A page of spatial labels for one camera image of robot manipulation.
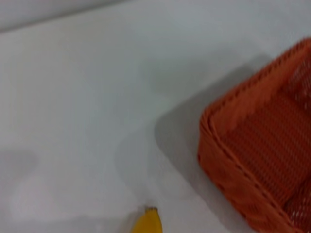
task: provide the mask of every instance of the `white wall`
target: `white wall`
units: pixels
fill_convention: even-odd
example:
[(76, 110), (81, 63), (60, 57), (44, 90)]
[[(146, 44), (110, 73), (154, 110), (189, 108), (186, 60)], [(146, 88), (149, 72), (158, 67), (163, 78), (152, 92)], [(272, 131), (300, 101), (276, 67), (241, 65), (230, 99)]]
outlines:
[(1, 0), (0, 31), (111, 2), (112, 0)]

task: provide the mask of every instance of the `white surface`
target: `white surface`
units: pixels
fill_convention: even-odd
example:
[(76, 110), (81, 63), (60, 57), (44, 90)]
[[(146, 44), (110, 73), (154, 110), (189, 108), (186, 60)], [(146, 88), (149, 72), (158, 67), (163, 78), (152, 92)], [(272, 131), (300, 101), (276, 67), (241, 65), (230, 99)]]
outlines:
[(133, 0), (1, 34), (0, 232), (126, 233), (146, 204), (165, 233), (250, 232), (197, 165), (199, 116), (310, 10)]

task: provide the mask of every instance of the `banana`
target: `banana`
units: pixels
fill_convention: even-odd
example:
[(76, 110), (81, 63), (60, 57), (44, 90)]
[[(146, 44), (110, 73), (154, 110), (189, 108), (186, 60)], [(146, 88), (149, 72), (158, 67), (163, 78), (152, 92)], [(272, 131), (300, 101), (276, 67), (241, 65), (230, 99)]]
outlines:
[(145, 213), (138, 219), (131, 233), (163, 233), (157, 209), (154, 207), (146, 208)]

